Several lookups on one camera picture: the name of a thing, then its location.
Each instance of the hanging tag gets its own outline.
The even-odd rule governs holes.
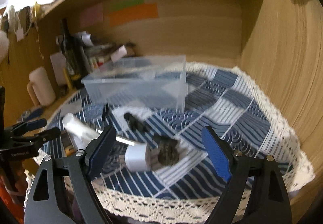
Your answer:
[[[17,36],[17,42],[24,39],[24,30],[22,28],[18,28],[18,30],[16,31],[16,36]]]

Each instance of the lace trim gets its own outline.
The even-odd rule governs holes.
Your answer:
[[[288,192],[299,190],[308,182],[312,181],[315,177],[313,165],[307,159],[306,154],[301,151],[300,142],[294,129],[288,125],[287,120],[256,85],[255,81],[238,67],[228,69],[195,62],[186,64],[187,71],[199,75],[204,75],[207,68],[219,68],[231,71],[242,76],[250,87],[252,96],[271,123],[274,132],[283,140],[283,143],[287,147],[290,161],[293,163],[293,169],[283,177]],[[40,155],[35,158],[38,164],[40,164],[41,160],[46,155],[41,150],[39,154]],[[71,189],[71,184],[66,184],[67,189]],[[219,197],[190,200],[145,198],[107,189],[94,182],[92,184],[103,207],[109,212],[146,222],[157,221],[165,224],[203,222],[209,217],[209,214],[219,200]],[[249,197],[250,190],[245,190],[237,210],[237,216],[243,215]]]

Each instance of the blue gripper pad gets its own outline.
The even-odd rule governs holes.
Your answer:
[[[219,177],[222,177],[225,182],[229,182],[232,176],[230,171],[232,150],[228,150],[228,147],[230,148],[229,144],[224,140],[221,140],[210,126],[206,126],[202,129],[201,137],[216,173]]]
[[[106,126],[97,139],[92,140],[85,149],[85,164],[88,166],[88,176],[91,180],[100,175],[103,165],[110,155],[117,132],[113,126]]]

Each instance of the bottle neck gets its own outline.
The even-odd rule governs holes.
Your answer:
[[[61,20],[61,25],[62,25],[62,32],[63,32],[64,37],[70,37],[71,34],[69,33],[69,30],[68,30],[66,18],[63,18]]]

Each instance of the striped pattern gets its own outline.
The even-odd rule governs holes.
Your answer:
[[[178,75],[176,72],[165,72],[160,77]],[[159,199],[219,196],[226,183],[217,175],[202,144],[201,130],[205,126],[211,126],[233,149],[240,149],[248,156],[264,158],[267,154],[273,155],[279,161],[283,174],[293,168],[286,147],[275,135],[241,76],[207,67],[199,75],[188,72],[186,81],[189,90],[183,113],[169,108],[148,108],[150,99],[135,98],[135,92],[119,92],[113,97],[120,98],[124,105],[109,105],[108,116],[103,121],[104,105],[93,105],[85,90],[70,100],[70,103],[82,101],[82,110],[75,113],[81,121],[94,123],[101,129],[112,125],[119,135],[147,142],[151,146],[151,172],[129,172],[124,165],[120,165],[118,158],[125,154],[126,146],[116,144],[95,180],[97,183],[120,192]],[[168,98],[164,94],[159,101],[169,102]],[[130,102],[136,107],[125,106]],[[123,119],[126,112],[145,121],[149,132],[131,131]],[[62,119],[58,112],[49,127],[58,126],[64,130]],[[160,165],[157,144],[152,139],[154,134],[179,141],[180,161],[177,164],[168,167]],[[59,138],[46,143],[42,149],[54,157],[63,155]],[[246,188],[250,189],[252,183],[253,178],[248,178]]]

